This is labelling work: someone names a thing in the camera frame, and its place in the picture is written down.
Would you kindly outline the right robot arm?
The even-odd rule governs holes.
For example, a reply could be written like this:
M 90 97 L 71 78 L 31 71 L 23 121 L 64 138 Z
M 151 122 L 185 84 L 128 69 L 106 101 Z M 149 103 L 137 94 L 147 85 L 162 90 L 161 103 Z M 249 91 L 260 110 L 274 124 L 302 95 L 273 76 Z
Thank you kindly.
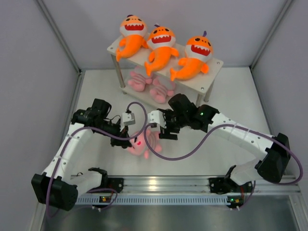
M 177 140 L 180 129 L 190 127 L 224 138 L 255 157 L 245 164 L 229 168 L 222 179 L 228 190 L 236 191 L 242 185 L 260 179 L 270 183 L 281 182 L 291 157 L 287 151 L 290 146 L 286 135 L 272 136 L 252 131 L 212 106 L 196 106 L 181 93 L 174 95 L 168 104 L 170 109 L 157 109 L 148 114 L 148 121 L 160 126 L 161 139 Z

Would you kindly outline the large orange shark plush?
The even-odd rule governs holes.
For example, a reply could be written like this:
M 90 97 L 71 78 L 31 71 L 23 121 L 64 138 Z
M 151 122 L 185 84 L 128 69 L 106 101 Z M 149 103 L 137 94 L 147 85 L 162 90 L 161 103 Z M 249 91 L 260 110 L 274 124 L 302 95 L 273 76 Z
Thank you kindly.
M 206 37 L 207 31 L 201 36 L 191 37 L 185 45 L 185 57 L 178 61 L 182 69 L 175 70 L 170 68 L 170 80 L 189 80 L 196 77 L 200 72 L 207 74 L 209 66 L 207 62 L 213 56 L 213 46 Z

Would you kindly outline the pink frog plush front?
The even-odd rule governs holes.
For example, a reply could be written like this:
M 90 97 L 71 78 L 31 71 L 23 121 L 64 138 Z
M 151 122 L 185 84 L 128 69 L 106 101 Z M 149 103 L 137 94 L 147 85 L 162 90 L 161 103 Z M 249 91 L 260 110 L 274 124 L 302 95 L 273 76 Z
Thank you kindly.
M 148 143 L 157 153 L 162 151 L 162 146 L 159 143 L 159 134 L 160 132 L 151 131 L 149 128 L 146 131 Z M 143 133 L 135 139 L 130 140 L 130 143 L 132 144 L 132 146 L 127 148 L 127 151 L 130 154 L 135 156 L 143 156 L 145 159 L 149 158 L 150 149 L 146 145 Z

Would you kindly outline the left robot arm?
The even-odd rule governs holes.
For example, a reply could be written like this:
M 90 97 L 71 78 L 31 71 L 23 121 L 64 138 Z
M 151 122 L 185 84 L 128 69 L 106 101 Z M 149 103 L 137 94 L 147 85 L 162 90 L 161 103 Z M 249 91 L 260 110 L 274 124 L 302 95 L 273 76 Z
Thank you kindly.
M 104 192 L 110 189 L 107 171 L 99 167 L 91 167 L 75 178 L 71 175 L 83 155 L 84 145 L 95 133 L 110 138 L 112 147 L 131 146 L 128 127 L 122 119 L 112 123 L 107 118 L 111 108 L 110 103 L 94 99 L 91 107 L 73 113 L 68 133 L 59 150 L 43 172 L 35 174 L 31 180 L 39 203 L 69 211 L 77 199 L 88 191 L 95 189 Z

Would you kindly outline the pink striped plush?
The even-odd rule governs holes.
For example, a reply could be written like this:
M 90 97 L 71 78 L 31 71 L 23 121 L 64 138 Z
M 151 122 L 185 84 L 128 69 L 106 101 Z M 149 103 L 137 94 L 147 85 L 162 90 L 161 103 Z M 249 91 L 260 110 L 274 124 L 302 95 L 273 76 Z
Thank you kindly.
M 163 104 L 167 97 L 172 97 L 176 84 L 170 79 L 158 76 L 153 80 L 153 87 L 150 89 L 150 96 L 156 102 Z

